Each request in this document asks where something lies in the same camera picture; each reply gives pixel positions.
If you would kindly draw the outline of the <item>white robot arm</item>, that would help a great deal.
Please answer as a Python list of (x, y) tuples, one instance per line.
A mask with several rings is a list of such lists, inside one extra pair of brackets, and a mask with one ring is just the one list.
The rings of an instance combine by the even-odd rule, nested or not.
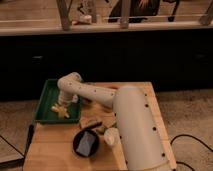
[(57, 81), (58, 102), (68, 106), (74, 95), (96, 101), (113, 110), (130, 171), (172, 171), (157, 125), (142, 90), (124, 85), (117, 90), (82, 83), (72, 72)]

